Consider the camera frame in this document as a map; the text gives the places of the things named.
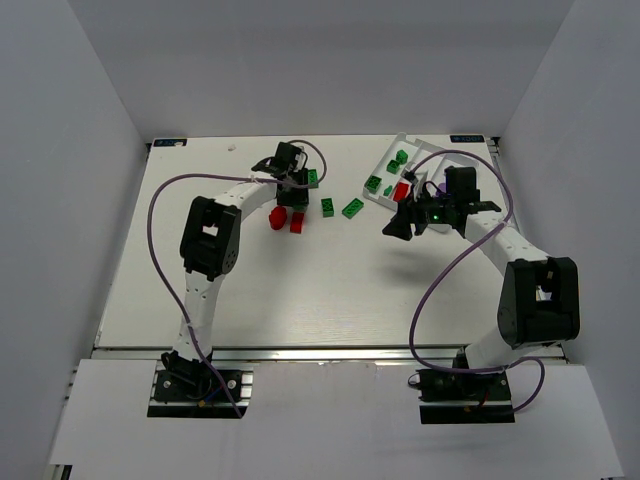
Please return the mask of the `green long lego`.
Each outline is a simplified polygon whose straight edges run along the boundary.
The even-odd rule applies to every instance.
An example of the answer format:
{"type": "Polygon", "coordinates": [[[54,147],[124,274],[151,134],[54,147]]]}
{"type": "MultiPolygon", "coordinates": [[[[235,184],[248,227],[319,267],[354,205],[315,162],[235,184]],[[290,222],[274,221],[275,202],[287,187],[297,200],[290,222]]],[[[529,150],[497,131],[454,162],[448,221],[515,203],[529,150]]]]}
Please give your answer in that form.
{"type": "Polygon", "coordinates": [[[363,207],[364,202],[359,198],[354,198],[341,210],[341,214],[348,219],[352,219],[363,207]]]}
{"type": "Polygon", "coordinates": [[[317,188],[318,187],[318,180],[319,180],[319,176],[318,176],[318,172],[316,169],[309,169],[308,170],[308,185],[310,188],[317,188]]]}

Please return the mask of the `green long lego top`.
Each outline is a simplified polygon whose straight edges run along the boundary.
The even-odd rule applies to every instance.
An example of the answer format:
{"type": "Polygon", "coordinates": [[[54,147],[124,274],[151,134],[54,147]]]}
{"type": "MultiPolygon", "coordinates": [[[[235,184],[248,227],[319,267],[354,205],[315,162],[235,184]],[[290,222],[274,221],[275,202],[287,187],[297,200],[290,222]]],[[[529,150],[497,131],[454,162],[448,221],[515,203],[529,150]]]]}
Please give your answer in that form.
{"type": "Polygon", "coordinates": [[[318,176],[318,172],[316,169],[309,169],[308,170],[308,185],[310,188],[317,188],[318,187],[318,180],[319,180],[319,176],[318,176]]]}

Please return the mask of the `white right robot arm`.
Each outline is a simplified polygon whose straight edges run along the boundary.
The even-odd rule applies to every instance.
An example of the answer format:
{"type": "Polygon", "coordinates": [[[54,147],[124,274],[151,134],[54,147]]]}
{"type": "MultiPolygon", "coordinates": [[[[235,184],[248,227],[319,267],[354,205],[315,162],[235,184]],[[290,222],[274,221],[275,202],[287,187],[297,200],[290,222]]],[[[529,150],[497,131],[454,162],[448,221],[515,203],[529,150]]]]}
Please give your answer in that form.
{"type": "Polygon", "coordinates": [[[495,327],[462,348],[448,372],[498,373],[524,362],[529,352],[575,339],[580,331],[576,263],[568,257],[552,257],[532,245],[511,226],[511,210],[481,199],[474,168],[447,168],[445,184],[445,191],[438,195],[426,188],[409,193],[382,232],[409,241],[432,224],[448,225],[469,242],[427,288],[421,306],[476,250],[502,275],[495,327]]]}

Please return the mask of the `red round lego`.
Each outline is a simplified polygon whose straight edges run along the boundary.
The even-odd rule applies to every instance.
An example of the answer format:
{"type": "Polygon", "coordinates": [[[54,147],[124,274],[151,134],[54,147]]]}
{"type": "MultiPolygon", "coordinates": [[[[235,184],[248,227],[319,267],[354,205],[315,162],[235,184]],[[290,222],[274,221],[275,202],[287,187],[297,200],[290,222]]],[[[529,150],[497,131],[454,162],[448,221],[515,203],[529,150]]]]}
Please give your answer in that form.
{"type": "Polygon", "coordinates": [[[287,209],[283,206],[276,206],[269,214],[269,225],[273,230],[281,230],[288,219],[287,209]]]}

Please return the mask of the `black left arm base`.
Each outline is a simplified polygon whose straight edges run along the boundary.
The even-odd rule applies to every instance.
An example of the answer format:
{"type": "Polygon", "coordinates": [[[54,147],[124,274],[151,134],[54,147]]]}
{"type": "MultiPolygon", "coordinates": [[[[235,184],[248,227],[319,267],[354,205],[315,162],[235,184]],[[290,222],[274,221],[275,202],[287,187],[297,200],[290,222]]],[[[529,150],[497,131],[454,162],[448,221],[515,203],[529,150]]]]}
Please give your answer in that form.
{"type": "Polygon", "coordinates": [[[223,368],[220,374],[239,413],[229,401],[222,383],[208,369],[205,369],[204,382],[195,386],[179,379],[165,368],[157,368],[150,392],[147,417],[239,420],[249,405],[253,373],[223,368]]]}

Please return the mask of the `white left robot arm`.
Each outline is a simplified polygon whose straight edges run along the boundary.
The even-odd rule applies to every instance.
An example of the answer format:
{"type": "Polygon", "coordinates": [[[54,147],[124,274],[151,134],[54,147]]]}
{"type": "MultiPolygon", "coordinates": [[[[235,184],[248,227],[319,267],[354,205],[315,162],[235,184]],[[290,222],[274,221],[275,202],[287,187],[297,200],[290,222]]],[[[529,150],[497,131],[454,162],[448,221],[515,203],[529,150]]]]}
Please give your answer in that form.
{"type": "Polygon", "coordinates": [[[212,198],[197,196],[190,205],[179,254],[185,271],[185,294],[180,298],[166,275],[160,279],[182,314],[172,350],[161,357],[165,370],[192,388],[215,378],[212,372],[212,325],[222,282],[239,257],[241,225],[255,210],[274,201],[284,210],[309,203],[308,154],[303,140],[281,142],[275,154],[251,168],[250,177],[231,177],[235,183],[212,198]]]}

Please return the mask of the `red rectangular lego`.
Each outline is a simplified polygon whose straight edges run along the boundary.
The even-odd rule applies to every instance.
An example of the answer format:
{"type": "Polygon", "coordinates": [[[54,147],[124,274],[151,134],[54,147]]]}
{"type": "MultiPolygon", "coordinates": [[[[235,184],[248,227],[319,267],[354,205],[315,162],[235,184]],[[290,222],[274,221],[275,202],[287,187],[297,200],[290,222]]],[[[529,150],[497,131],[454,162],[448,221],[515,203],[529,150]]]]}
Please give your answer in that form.
{"type": "Polygon", "coordinates": [[[290,221],[290,232],[294,234],[301,234],[303,230],[304,219],[304,212],[294,212],[290,221]]]}

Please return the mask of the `green square lego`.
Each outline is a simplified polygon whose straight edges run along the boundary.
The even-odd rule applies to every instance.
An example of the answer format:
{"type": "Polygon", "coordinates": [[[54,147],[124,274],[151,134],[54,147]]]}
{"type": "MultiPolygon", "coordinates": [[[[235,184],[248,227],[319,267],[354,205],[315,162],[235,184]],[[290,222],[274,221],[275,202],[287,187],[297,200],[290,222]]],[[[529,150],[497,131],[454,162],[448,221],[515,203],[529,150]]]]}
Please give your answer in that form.
{"type": "Polygon", "coordinates": [[[371,176],[367,179],[367,181],[366,181],[366,183],[365,183],[364,188],[365,188],[369,193],[371,193],[371,194],[375,194],[375,193],[379,190],[380,185],[381,185],[381,182],[382,182],[382,179],[381,179],[380,177],[378,177],[378,176],[376,176],[376,175],[371,175],[371,176]]]}
{"type": "Polygon", "coordinates": [[[386,171],[392,174],[397,174],[400,169],[401,164],[396,160],[391,160],[387,166],[386,171]]]}

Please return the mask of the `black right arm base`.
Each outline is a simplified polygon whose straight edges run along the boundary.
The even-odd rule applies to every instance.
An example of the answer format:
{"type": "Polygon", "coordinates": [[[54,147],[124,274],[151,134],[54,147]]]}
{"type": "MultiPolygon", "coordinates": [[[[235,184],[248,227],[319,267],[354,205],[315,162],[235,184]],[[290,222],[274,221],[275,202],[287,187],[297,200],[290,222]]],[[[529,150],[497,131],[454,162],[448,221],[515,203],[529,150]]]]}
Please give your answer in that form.
{"type": "Polygon", "coordinates": [[[419,393],[423,425],[515,422],[511,390],[503,369],[491,373],[448,373],[420,369],[407,380],[419,393]]]}

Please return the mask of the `small red lego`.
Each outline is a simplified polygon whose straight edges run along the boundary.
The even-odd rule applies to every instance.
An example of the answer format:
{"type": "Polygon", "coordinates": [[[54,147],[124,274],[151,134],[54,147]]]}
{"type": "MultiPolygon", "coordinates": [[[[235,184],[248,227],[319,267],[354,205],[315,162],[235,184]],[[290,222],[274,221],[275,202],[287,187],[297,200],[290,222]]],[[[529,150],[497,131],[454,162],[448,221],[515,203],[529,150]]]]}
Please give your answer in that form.
{"type": "Polygon", "coordinates": [[[400,202],[403,200],[407,196],[409,189],[410,185],[408,183],[398,182],[393,191],[393,201],[400,202]]]}

